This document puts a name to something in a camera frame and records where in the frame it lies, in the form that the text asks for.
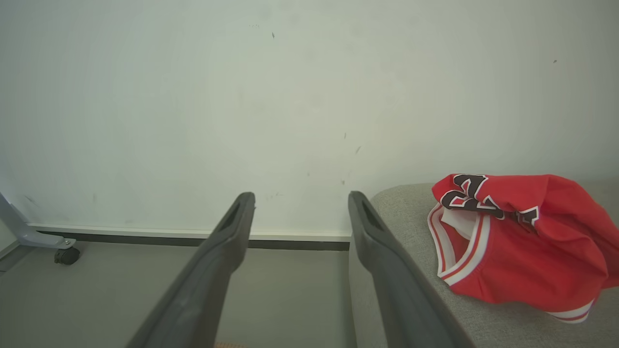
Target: white trim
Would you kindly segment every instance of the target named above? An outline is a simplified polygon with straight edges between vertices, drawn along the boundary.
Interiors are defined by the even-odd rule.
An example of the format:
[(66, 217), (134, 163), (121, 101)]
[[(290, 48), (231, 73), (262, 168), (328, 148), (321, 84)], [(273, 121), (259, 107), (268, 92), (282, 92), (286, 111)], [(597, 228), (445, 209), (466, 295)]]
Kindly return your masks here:
[(434, 240), (434, 246), (436, 247), (436, 257), (438, 258), (438, 271), (436, 275), (439, 277), (441, 276), (441, 274), (444, 273), (442, 271), (443, 258), (445, 259), (445, 269), (451, 268), (452, 265), (456, 263), (454, 247), (451, 244), (451, 240), (449, 240), (447, 231), (445, 231), (440, 221), (440, 216), (444, 209), (445, 208), (440, 203), (438, 203), (434, 207), (434, 209), (432, 209), (428, 214), (428, 228), (430, 229), (430, 234), (432, 235), (432, 239)]
[(582, 323), (583, 321), (587, 320), (587, 318), (589, 317), (589, 314), (587, 313), (587, 315), (583, 316), (582, 318), (578, 318), (576, 320), (564, 320), (564, 319), (559, 319), (556, 318), (558, 321), (561, 321), (562, 323), (566, 323), (566, 324), (578, 324), (578, 323)]
[(591, 300), (591, 302), (587, 303), (586, 305), (582, 306), (581, 308), (577, 308), (575, 310), (570, 310), (570, 311), (556, 311), (556, 312), (546, 312), (552, 316), (555, 316), (557, 318), (564, 318), (564, 319), (568, 319), (568, 318), (574, 318), (576, 316), (581, 316), (585, 313), (587, 313), (589, 311), (589, 309), (591, 309), (591, 306), (593, 305), (593, 301), (595, 300)]
[[(163, 238), (207, 238), (212, 230), (167, 230), (160, 228), (96, 227), (77, 225), (28, 224), (49, 232), (85, 233), (92, 235), (117, 235), (132, 237)], [(350, 232), (345, 231), (255, 231), (250, 240), (290, 240), (290, 241), (350, 241)]]
[[(483, 256), (486, 252), (486, 247), (488, 246), (488, 238), (490, 237), (490, 216), (483, 215), (483, 218), (480, 219), (481, 216), (482, 215), (478, 215), (477, 221), (475, 221), (475, 230), (473, 231), (473, 236), (470, 239), (469, 247), (464, 253), (464, 256), (449, 271), (453, 272), (453, 270), (457, 269), (460, 265), (464, 263), (464, 261), (468, 258), (470, 251), (473, 249), (473, 246), (475, 245), (475, 240), (479, 238), (477, 249), (475, 249), (473, 253), (473, 257), (471, 257), (471, 259), (469, 260), (469, 263), (467, 263), (460, 271), (450, 275), (448, 278), (443, 279), (445, 283), (447, 283), (449, 286), (452, 286), (455, 283), (466, 278), (469, 274), (471, 274), (471, 272), (473, 272), (475, 268), (477, 268), (479, 263), (482, 262)], [(478, 224), (482, 225), (481, 231), (479, 232), (479, 236), (477, 236)]]

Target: gray fabric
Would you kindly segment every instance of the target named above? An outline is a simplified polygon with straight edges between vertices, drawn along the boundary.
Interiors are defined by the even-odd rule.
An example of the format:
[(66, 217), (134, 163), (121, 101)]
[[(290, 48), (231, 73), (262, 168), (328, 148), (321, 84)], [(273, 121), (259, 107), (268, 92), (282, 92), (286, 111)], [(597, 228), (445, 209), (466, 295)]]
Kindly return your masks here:
[[(619, 220), (615, 180), (583, 183), (613, 221)], [(452, 293), (437, 275), (436, 249), (427, 218), (436, 200), (432, 184), (405, 185), (377, 194), (372, 205), (385, 224), (426, 275), (447, 307), (479, 348), (496, 347), (617, 347), (619, 342), (619, 288), (602, 292), (588, 319), (566, 324), (523, 303), (492, 305)], [(349, 274), (353, 317), (359, 348), (387, 347), (371, 276), (350, 249)]]

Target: red jersey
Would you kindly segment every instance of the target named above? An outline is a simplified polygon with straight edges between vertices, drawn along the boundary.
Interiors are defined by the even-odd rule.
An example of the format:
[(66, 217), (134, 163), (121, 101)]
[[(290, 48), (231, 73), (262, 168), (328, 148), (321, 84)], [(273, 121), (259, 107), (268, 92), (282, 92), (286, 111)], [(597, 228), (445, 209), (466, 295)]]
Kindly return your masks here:
[(438, 276), (457, 294), (580, 323), (619, 285), (619, 230), (571, 180), (453, 174), (432, 192)]

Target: wheel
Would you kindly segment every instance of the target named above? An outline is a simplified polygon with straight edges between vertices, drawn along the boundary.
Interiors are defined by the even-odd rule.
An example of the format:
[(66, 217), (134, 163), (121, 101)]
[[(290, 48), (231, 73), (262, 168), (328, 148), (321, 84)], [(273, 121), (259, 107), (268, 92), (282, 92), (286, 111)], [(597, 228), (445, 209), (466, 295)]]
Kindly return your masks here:
[(60, 249), (54, 255), (54, 263), (74, 264), (79, 259), (79, 250), (74, 247)]

